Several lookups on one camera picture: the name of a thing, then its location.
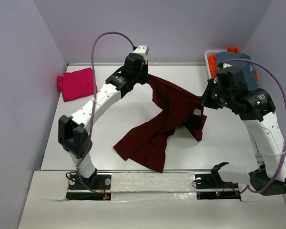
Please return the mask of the dark red t shirt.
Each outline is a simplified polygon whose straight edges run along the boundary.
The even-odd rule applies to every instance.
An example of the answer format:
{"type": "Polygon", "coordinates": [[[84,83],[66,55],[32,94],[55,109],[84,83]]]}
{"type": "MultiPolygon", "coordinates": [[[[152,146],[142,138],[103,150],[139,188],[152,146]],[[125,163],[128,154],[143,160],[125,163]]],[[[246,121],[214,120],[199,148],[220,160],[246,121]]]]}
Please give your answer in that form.
{"type": "Polygon", "coordinates": [[[200,96],[153,75],[149,76],[149,85],[153,91],[153,102],[161,112],[131,129],[113,148],[122,159],[131,159],[162,173],[167,139],[177,127],[184,126],[200,142],[207,117],[203,113],[200,96]]]}

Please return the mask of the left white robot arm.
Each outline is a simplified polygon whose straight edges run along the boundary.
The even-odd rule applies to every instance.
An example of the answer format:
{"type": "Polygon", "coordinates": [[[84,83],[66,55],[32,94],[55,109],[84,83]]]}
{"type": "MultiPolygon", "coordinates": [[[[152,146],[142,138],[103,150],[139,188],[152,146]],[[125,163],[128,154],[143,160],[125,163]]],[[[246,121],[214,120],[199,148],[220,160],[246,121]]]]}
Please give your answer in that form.
{"type": "Polygon", "coordinates": [[[92,190],[97,180],[97,169],[90,157],[94,123],[135,84],[147,82],[146,62],[124,64],[106,79],[100,89],[93,87],[94,95],[83,107],[70,116],[59,118],[58,142],[71,156],[79,182],[88,190],[92,190]]]}

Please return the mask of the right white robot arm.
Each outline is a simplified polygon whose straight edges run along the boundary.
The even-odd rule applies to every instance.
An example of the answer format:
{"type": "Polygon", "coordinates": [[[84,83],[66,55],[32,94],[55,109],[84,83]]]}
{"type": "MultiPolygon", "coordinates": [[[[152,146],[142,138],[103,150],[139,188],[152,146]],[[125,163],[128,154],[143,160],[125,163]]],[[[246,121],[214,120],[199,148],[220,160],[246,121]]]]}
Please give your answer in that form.
{"type": "Polygon", "coordinates": [[[263,196],[286,194],[286,138],[277,122],[270,94],[261,88],[249,91],[243,80],[219,83],[209,79],[202,96],[207,108],[228,108],[246,125],[262,158],[258,167],[222,162],[211,170],[210,182],[221,187],[226,182],[244,184],[263,196]]]}

